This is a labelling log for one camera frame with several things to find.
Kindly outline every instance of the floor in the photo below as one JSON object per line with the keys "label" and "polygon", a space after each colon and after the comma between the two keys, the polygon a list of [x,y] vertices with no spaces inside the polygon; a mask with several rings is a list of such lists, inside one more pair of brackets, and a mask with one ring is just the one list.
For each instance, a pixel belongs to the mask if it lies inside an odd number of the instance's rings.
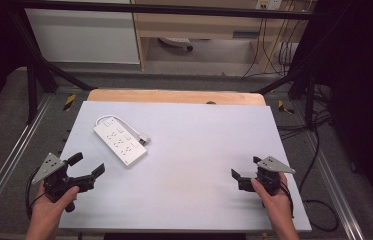
{"label": "floor", "polygon": [[[65,65],[65,67],[73,75],[92,85],[119,88],[249,92],[249,90],[257,90],[281,77],[280,74],[269,74],[243,78],[248,69],[250,71],[247,76],[260,73],[258,65],[252,64],[254,56],[249,42],[200,39],[192,40],[192,44],[194,50],[188,52],[186,49],[167,46],[157,39],[153,39],[149,49],[148,65],[143,71],[131,66],[99,66],[101,69],[89,67],[86,70],[85,68],[79,69],[78,66],[72,64]],[[273,64],[280,70],[280,65],[275,62]],[[6,165],[8,155],[17,154],[11,152],[12,148],[17,143],[19,136],[26,130],[27,96],[24,80],[25,74],[22,70],[15,72],[9,78],[7,86],[0,96],[0,171],[1,166]],[[27,144],[37,146],[36,149],[24,149],[17,158],[18,165],[12,167],[17,174],[4,176],[7,178],[8,184],[0,189],[2,192],[2,197],[0,197],[0,233],[5,235],[0,235],[0,239],[23,238],[22,234],[28,225],[27,219],[24,218],[24,212],[14,213],[10,210],[15,206],[22,208],[23,193],[22,190],[14,192],[14,189],[23,189],[22,186],[19,186],[20,183],[25,182],[28,169],[37,163],[37,160],[32,162],[31,159],[37,158],[42,152],[48,152],[49,149],[55,151],[63,149],[63,140],[68,137],[67,130],[75,120],[76,109],[78,111],[79,108],[79,105],[74,105],[71,112],[61,111],[67,97],[72,92],[77,93],[78,101],[87,97],[87,93],[74,89],[64,80],[58,79],[58,83],[61,86],[61,91],[58,94],[44,95],[52,99],[52,107],[43,113],[41,126],[35,130],[34,137],[25,139]],[[278,110],[279,100],[282,100],[284,107],[290,110],[298,111],[297,106],[302,105],[299,100],[289,101],[286,94],[289,87],[290,84],[285,84],[265,96],[267,104],[272,107],[278,125],[300,124],[299,114]],[[334,175],[337,177],[365,236],[364,239],[373,239],[373,191],[364,175],[352,173],[346,151],[338,140],[334,126],[324,125],[320,128],[320,133],[323,156],[329,159]],[[293,164],[295,169],[300,169],[296,175],[298,181],[302,179],[303,173],[311,161],[311,156],[314,154],[311,147],[311,135],[300,134],[284,140],[283,144],[291,165]],[[315,166],[308,179],[302,193],[303,198],[317,198],[333,206],[332,199],[329,197],[331,193],[326,187],[327,183],[323,179],[320,165]],[[3,213],[7,211],[14,216],[6,215],[5,217]],[[316,223],[328,226],[334,223],[329,211],[323,207],[308,206],[307,211],[309,217]],[[349,235],[345,229],[342,224],[334,232],[314,229],[310,233],[302,233],[301,238],[348,239]],[[72,236],[72,233],[64,233],[64,236],[70,239],[76,238]],[[90,234],[85,236],[85,239],[102,239],[102,236]],[[262,233],[258,233],[248,236],[248,239],[266,238]]]}

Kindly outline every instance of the white table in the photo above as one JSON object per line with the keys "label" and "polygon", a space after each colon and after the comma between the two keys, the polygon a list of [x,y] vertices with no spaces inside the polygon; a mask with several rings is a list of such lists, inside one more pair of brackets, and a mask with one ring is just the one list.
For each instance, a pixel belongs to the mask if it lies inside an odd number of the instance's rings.
{"label": "white table", "polygon": [[[127,169],[94,133],[114,114],[152,138],[148,154]],[[256,193],[239,191],[233,168],[255,177],[252,156],[288,164],[269,107],[84,102],[61,159],[82,152],[69,176],[106,172],[78,195],[60,228],[102,232],[253,232],[271,229]],[[286,174],[298,231],[311,230],[295,180]]]}

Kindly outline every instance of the white power strip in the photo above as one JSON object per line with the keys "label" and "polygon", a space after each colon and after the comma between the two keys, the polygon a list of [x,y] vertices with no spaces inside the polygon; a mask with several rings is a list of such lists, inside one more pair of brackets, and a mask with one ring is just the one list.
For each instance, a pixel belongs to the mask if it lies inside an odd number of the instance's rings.
{"label": "white power strip", "polygon": [[105,120],[93,130],[127,167],[146,153],[146,149],[114,117]]}

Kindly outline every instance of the hand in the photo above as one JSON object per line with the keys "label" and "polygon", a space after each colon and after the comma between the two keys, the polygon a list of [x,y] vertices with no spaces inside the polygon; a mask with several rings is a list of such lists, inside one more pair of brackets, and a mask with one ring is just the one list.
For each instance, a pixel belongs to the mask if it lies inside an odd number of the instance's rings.
{"label": "hand", "polygon": [[45,193],[42,183],[37,193],[37,196],[40,197],[33,207],[33,215],[26,240],[55,239],[62,212],[69,203],[77,199],[78,192],[79,187],[72,187],[56,203],[53,203],[46,195],[42,195]]}
{"label": "hand", "polygon": [[[287,179],[284,173],[280,173],[280,181],[287,186]],[[255,192],[260,196],[267,210],[271,226],[278,239],[299,239],[298,233],[292,222],[289,199],[283,191],[270,196],[263,185],[256,179],[251,179]]]}

